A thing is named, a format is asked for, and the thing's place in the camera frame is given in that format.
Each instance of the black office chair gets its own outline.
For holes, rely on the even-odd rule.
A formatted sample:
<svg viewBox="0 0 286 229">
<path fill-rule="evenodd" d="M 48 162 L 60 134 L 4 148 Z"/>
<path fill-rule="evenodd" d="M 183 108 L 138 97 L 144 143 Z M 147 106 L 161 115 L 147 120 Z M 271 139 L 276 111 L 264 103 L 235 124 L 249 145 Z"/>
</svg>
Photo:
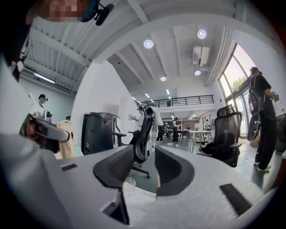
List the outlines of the black office chair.
<svg viewBox="0 0 286 229">
<path fill-rule="evenodd" d="M 147 108 L 144 111 L 144 121 L 140 131 L 135 132 L 128 132 L 133 134 L 133 138 L 129 144 L 134 145 L 134 162 L 142 164 L 145 162 L 149 156 L 147 150 L 147 142 L 148 142 L 148 135 L 152 127 L 152 123 L 154 121 L 154 114 L 151 108 Z M 113 135 L 118 137 L 118 146 L 123 146 L 121 137 L 125 137 L 126 134 L 112 132 Z M 139 171 L 141 173 L 147 174 L 147 178 L 150 178 L 150 174 L 148 171 L 140 169 L 136 166 L 132 166 L 133 170 Z"/>
<path fill-rule="evenodd" d="M 239 147 L 242 145 L 238 143 L 241 119 L 241 112 L 235 112 L 232 105 L 228 105 L 217 111 L 217 118 L 214 120 L 215 136 L 214 143 L 211 144 L 217 150 L 213 157 L 233 168 L 237 166 L 238 156 L 240 155 Z"/>
</svg>

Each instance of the balcony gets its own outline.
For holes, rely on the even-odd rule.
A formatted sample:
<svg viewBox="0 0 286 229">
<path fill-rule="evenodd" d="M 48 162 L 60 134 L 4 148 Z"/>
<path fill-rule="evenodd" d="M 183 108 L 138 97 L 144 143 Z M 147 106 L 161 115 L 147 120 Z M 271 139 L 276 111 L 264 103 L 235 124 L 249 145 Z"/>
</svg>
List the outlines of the balcony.
<svg viewBox="0 0 286 229">
<path fill-rule="evenodd" d="M 154 106 L 157 108 L 162 107 L 174 107 L 174 106 L 188 106 L 188 105 L 204 105 L 213 104 L 213 95 L 200 95 L 191 97 L 181 97 L 181 98 L 171 98 L 171 99 L 161 99 L 148 102 L 137 103 L 137 106 Z"/>
</svg>

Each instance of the large window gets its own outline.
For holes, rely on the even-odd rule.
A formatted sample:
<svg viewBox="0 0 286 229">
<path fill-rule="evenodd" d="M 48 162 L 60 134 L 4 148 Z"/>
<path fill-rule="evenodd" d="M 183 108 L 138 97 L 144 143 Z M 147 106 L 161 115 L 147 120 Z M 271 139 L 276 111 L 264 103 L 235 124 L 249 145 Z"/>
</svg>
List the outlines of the large window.
<svg viewBox="0 0 286 229">
<path fill-rule="evenodd" d="M 243 84 L 250 74 L 251 67 L 256 65 L 239 44 L 236 44 L 233 54 L 219 78 L 226 103 L 232 104 L 236 111 L 242 113 L 240 136 L 247 135 L 247 128 L 251 117 L 248 105 L 248 87 Z"/>
</svg>

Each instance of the pants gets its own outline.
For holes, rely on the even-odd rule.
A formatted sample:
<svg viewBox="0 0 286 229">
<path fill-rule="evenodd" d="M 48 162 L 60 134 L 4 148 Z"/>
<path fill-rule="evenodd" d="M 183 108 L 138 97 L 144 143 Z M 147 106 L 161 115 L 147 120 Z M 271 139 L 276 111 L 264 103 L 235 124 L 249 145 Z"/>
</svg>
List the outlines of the pants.
<svg viewBox="0 0 286 229">
<path fill-rule="evenodd" d="M 178 142 L 178 141 L 179 141 L 178 130 L 177 128 L 173 128 L 173 142 Z"/>
<path fill-rule="evenodd" d="M 156 141 L 159 141 L 159 139 L 160 139 L 160 141 L 163 141 L 163 133 L 161 133 L 160 131 L 158 131 L 158 137 L 157 137 Z"/>
<path fill-rule="evenodd" d="M 264 170 L 269 164 L 275 150 L 276 138 L 276 119 L 269 119 L 264 115 L 264 113 L 262 113 L 260 139 L 255 156 L 255 162 L 259 162 L 259 169 Z"/>
</svg>

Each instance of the tree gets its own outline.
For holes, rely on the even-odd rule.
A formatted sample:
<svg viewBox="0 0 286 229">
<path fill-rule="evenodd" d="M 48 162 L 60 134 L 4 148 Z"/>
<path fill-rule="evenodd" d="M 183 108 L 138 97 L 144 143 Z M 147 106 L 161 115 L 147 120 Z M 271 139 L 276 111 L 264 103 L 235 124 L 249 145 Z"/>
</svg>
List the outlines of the tree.
<svg viewBox="0 0 286 229">
<path fill-rule="evenodd" d="M 240 85 L 243 84 L 244 81 L 246 81 L 245 76 L 233 81 L 231 85 L 231 91 L 234 92 Z"/>
</svg>

